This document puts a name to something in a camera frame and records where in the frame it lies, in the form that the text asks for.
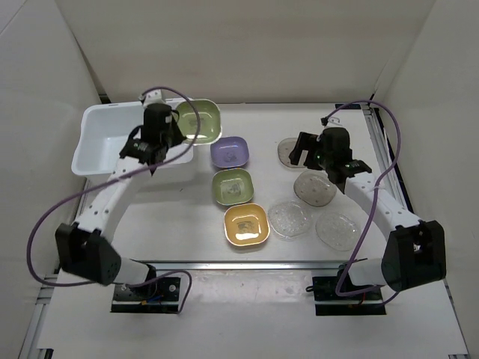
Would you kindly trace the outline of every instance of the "plastic dish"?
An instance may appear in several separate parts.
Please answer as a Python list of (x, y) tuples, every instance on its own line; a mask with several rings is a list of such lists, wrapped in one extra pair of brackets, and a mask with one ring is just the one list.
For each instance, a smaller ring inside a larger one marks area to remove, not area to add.
[(268, 209), (268, 218), (273, 230), (287, 238), (308, 232), (312, 225), (311, 214), (297, 200), (273, 204)]
[(359, 226), (345, 215), (323, 213), (316, 222), (316, 234), (336, 251), (351, 251), (359, 240)]
[(329, 182), (328, 177), (314, 170), (304, 171), (293, 185), (294, 193), (310, 206), (322, 207), (330, 203), (338, 188)]
[[(182, 100), (167, 99), (172, 108)], [(119, 158), (119, 153), (128, 139), (128, 134), (143, 123), (141, 102), (110, 103), (87, 108), (82, 118), (81, 134), (73, 154), (72, 172), (87, 177), (93, 184), (105, 182)], [(183, 152), (187, 144), (171, 148), (166, 159)], [(193, 180), (196, 173), (193, 161), (197, 149), (187, 152), (173, 163), (158, 168), (148, 185)]]
[(254, 203), (229, 208), (225, 213), (225, 234), (232, 245), (263, 243), (269, 236), (269, 223), (264, 209)]
[(242, 168), (219, 171), (213, 177), (213, 193), (224, 206), (246, 203), (254, 194), (251, 176)]
[[(201, 129), (196, 144), (212, 144), (222, 135), (222, 121), (218, 106), (208, 99), (194, 99), (193, 105), (200, 114)], [(178, 126), (181, 132), (188, 138), (185, 143), (189, 143), (196, 133), (197, 120), (196, 115), (187, 102), (180, 103), (176, 110), (180, 114)]]
[(220, 138), (211, 145), (211, 160), (218, 168), (241, 167), (249, 159), (248, 144), (242, 137)]
[(303, 151), (301, 154), (301, 157), (299, 159), (299, 162), (297, 165), (292, 165), (290, 161), (290, 153), (291, 151), (294, 150), (294, 147), (296, 146), (296, 142), (298, 141), (298, 138), (285, 138), (283, 141), (281, 141), (278, 145), (278, 157), (279, 160), (283, 165), (289, 168), (305, 168), (306, 166), (303, 165), (306, 160), (307, 152)]

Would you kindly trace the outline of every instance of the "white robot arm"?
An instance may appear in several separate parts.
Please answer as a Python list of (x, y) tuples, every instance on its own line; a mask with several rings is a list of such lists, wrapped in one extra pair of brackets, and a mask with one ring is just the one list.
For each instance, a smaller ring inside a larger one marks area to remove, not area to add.
[[(167, 151), (186, 139), (161, 91), (148, 93), (143, 107), (143, 124), (130, 133), (109, 178), (120, 177), (118, 182), (104, 188), (72, 224), (61, 224), (55, 233), (61, 268), (105, 286), (135, 285), (156, 276), (153, 267), (120, 257), (111, 243), (126, 208), (154, 173), (140, 170), (163, 162)], [(140, 173), (123, 177), (133, 171)], [(139, 292), (148, 290), (137, 288)]]
[[(370, 213), (376, 178), (363, 161), (353, 159), (345, 128), (329, 127), (321, 135), (300, 132), (290, 154), (293, 165), (298, 164), (303, 151), (308, 151), (307, 168), (326, 171), (341, 192)], [(422, 221), (381, 188), (373, 221), (388, 240), (384, 256), (354, 262), (347, 273), (350, 280), (345, 282), (349, 288), (343, 289), (387, 285), (400, 292), (445, 278), (444, 230), (438, 222)]]

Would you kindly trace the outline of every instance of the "green bowl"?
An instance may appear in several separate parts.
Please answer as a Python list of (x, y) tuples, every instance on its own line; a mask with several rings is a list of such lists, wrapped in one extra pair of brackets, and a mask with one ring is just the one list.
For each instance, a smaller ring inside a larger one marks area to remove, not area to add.
[(219, 171), (213, 177), (213, 193), (223, 206), (246, 203), (254, 194), (251, 176), (242, 168)]
[[(193, 105), (200, 114), (200, 135), (195, 144), (212, 144), (222, 135), (222, 121), (218, 106), (208, 99), (193, 99)], [(195, 137), (197, 119), (192, 107), (185, 101), (180, 103), (176, 110), (180, 114), (178, 126), (190, 143)]]

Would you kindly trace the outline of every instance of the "tan plate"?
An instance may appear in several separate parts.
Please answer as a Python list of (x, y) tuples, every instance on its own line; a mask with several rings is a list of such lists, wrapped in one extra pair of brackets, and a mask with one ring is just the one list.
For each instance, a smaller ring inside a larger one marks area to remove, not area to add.
[(225, 234), (232, 245), (259, 245), (268, 239), (268, 217), (254, 203), (233, 206), (225, 213)]

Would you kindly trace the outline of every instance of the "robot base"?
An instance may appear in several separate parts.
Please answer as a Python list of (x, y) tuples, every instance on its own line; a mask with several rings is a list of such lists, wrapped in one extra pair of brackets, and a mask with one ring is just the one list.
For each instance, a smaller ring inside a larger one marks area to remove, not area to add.
[(313, 285), (307, 288), (314, 293), (316, 316), (380, 316), (385, 315), (382, 294), (378, 289), (365, 295), (339, 297), (335, 293), (338, 277), (313, 277)]
[(158, 280), (156, 290), (149, 295), (137, 295), (128, 288), (115, 285), (111, 313), (164, 313), (178, 312), (180, 299), (179, 277)]

